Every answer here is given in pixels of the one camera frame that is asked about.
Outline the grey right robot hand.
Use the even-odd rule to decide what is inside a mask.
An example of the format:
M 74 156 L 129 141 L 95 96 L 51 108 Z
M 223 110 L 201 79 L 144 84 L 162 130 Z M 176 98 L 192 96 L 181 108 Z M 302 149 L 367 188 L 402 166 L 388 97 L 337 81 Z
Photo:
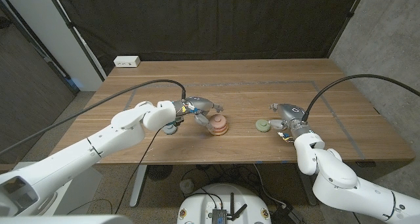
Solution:
M 269 121 L 272 128 L 281 131 L 289 130 L 292 137 L 297 138 L 305 133 L 312 133 L 310 126 L 303 122 L 304 110 L 293 104 L 277 104 L 273 103 L 269 109 L 277 112 L 280 119 L 273 119 Z

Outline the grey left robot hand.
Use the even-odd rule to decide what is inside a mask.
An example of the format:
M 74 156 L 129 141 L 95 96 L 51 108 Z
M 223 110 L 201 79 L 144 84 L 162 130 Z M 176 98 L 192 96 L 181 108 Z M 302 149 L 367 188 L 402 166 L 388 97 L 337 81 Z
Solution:
M 173 124 L 178 127 L 183 121 L 184 116 L 187 114 L 193 114 L 196 123 L 206 127 L 208 130 L 214 130 L 210 121 L 206 118 L 206 115 L 211 109 L 217 112 L 222 112 L 224 108 L 212 101 L 203 97 L 187 97 L 180 101 L 173 101 L 175 107 L 176 116 Z

